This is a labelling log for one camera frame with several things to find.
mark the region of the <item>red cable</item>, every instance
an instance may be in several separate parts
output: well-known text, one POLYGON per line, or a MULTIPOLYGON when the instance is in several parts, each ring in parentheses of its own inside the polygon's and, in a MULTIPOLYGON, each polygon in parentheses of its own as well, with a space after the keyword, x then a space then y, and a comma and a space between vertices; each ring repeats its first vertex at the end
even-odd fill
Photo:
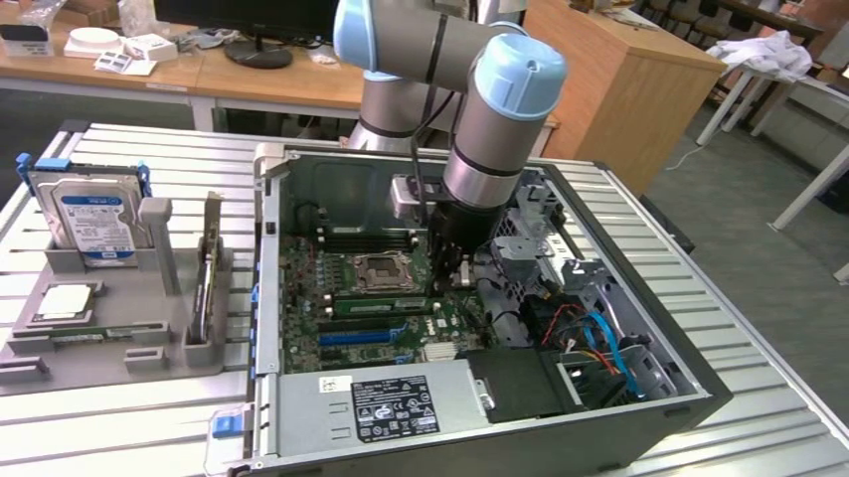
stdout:
POLYGON ((545 343, 548 343, 548 339, 552 336, 552 330, 555 329, 555 323, 557 322, 557 318, 560 317, 560 313, 563 312, 563 310, 565 308, 576 308, 579 311, 584 312, 587 310, 584 310, 584 308, 579 305, 573 305, 572 303, 567 303, 565 305, 560 305, 560 308, 557 308, 557 311, 555 312, 555 317, 552 318, 552 322, 548 325, 548 331, 545 332, 545 336, 543 337, 543 344, 545 345, 545 343))
POLYGON ((589 352, 599 357, 599 359, 601 360, 601 364, 605 365, 605 368, 608 368, 608 370, 611 370, 611 374, 616 375, 616 368, 613 368, 613 365, 611 365, 611 362, 605 358, 605 355, 599 353, 596 350, 589 350, 589 352))

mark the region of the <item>paper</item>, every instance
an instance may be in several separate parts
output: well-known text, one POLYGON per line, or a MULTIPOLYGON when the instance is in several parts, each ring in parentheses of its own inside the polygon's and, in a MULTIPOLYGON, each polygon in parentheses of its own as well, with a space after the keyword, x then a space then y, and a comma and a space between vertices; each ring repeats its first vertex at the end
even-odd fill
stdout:
POLYGON ((157 62, 134 60, 130 55, 106 52, 95 60, 95 70, 135 77, 149 77, 157 62))

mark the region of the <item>cpu socket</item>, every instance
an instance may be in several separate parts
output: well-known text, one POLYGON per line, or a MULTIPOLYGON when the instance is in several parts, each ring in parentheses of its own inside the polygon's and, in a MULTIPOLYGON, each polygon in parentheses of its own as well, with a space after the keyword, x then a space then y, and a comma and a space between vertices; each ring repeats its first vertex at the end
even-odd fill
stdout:
POLYGON ((413 288, 408 257, 401 253, 380 253, 354 258, 357 286, 364 291, 413 288))

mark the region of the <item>computer monitor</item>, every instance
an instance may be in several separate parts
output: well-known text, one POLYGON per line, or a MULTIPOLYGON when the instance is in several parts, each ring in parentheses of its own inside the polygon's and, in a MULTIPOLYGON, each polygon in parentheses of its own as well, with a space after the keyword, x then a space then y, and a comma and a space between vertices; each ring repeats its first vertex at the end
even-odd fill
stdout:
POLYGON ((228 58, 254 68, 282 68, 293 61, 281 45, 264 37, 296 41, 333 41, 338 0, 154 0, 157 19, 163 22, 229 28, 254 35, 253 42, 234 42, 228 58))

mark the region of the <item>monitor stand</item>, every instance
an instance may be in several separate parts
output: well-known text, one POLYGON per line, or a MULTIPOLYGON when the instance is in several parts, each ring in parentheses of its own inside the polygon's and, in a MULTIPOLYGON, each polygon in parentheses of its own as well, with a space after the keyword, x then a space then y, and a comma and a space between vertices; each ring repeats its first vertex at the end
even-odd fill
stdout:
POLYGON ((262 35, 253 42, 240 40, 228 45, 225 55, 240 65, 261 70, 284 68, 293 62, 293 53, 286 47, 264 43, 262 35))

